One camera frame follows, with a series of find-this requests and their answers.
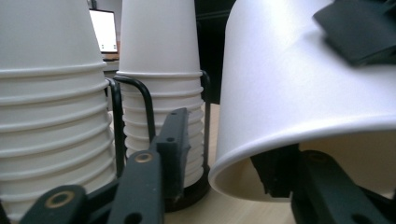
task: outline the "screw hole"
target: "screw hole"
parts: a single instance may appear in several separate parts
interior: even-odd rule
[[[139,224],[142,219],[142,215],[139,213],[132,213],[124,219],[124,224]]]
[[[368,217],[360,214],[352,215],[352,219],[358,224],[373,224],[373,222]]]

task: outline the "stack of paper cups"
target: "stack of paper cups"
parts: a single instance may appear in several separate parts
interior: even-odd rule
[[[50,189],[113,180],[114,137],[85,2],[4,1],[0,26],[0,199],[18,222]]]
[[[204,147],[200,64],[192,0],[126,1],[122,5],[120,71],[143,82],[150,91],[155,126],[161,131],[166,115],[186,107],[191,150],[184,186],[202,176]],[[121,85],[125,110],[127,154],[149,148],[144,100],[132,86]]]

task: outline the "black plastic part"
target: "black plastic part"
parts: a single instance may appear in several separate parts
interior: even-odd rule
[[[87,224],[106,223],[118,186],[116,179],[87,195],[85,207],[90,214]]]
[[[396,200],[394,199],[396,194],[391,200],[368,189],[361,188],[361,191],[390,223],[396,223]]]
[[[145,84],[137,79],[123,76],[114,76],[114,80],[125,83],[129,85],[135,86],[143,96],[145,101],[146,108],[146,117],[148,120],[148,138],[149,141],[152,142],[155,137],[155,120],[154,120],[154,109],[152,106],[151,94],[149,93],[149,89],[145,86]]]
[[[201,68],[210,75],[208,102],[220,103],[225,27],[235,0],[195,0]]]
[[[209,138],[210,138],[210,76],[206,71],[202,71],[201,83],[204,86],[203,99],[205,101],[205,129],[204,129],[204,162],[203,165],[208,165],[209,157]]]
[[[107,223],[163,223],[159,153],[144,150],[129,157]]]
[[[162,158],[164,198],[178,198],[183,194],[187,153],[191,148],[187,113],[186,108],[180,108],[168,114],[160,135],[150,147],[150,150],[158,151]]]
[[[0,204],[0,223],[9,224],[9,219],[7,217],[6,211],[2,204]]]
[[[86,213],[85,190],[80,186],[60,186],[42,195],[25,214],[21,224],[74,224],[84,223]]]
[[[122,121],[122,100],[120,93],[120,85],[111,78],[106,78],[108,85],[111,89],[111,101],[113,105],[113,124],[114,124],[114,144],[116,148],[116,164],[117,164],[117,177],[120,177],[124,168],[124,158],[126,147],[125,134],[123,129],[125,127]]]
[[[275,198],[289,198],[299,155],[299,145],[295,144],[250,157],[265,193]]]
[[[327,154],[302,152],[298,171],[299,182],[291,200],[297,223],[389,224]]]
[[[165,212],[170,213],[185,209],[204,198],[210,190],[210,185],[207,180],[209,170],[209,166],[204,164],[204,174],[196,183],[184,188],[184,193],[181,198],[165,199]]]
[[[350,64],[396,63],[395,4],[335,1],[314,18]]]
[[[200,201],[210,190],[210,185],[207,180],[207,176],[210,171],[208,166],[208,155],[209,155],[209,136],[210,136],[210,76],[206,71],[202,71],[201,83],[204,86],[204,92],[202,97],[205,101],[205,133],[204,133],[204,162],[203,168],[204,173],[201,178],[191,186],[184,188],[184,193],[181,198],[175,199],[165,199],[165,212],[176,212],[187,208],[198,201]]]

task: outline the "metal ring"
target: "metal ring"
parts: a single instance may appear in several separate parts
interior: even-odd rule
[[[75,193],[73,191],[70,190],[65,190],[62,192],[58,192],[52,196],[50,196],[47,200],[46,200],[46,207],[48,208],[58,208],[58,207],[62,207],[67,203],[70,203],[75,197]]]
[[[152,155],[150,153],[142,153],[137,155],[134,160],[137,162],[148,162],[152,160]]]

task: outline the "table surface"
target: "table surface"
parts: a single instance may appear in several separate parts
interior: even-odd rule
[[[209,141],[209,165],[216,154],[219,105],[212,105]],[[261,203],[235,199],[211,189],[196,204],[165,214],[165,224],[295,224],[289,203]]]

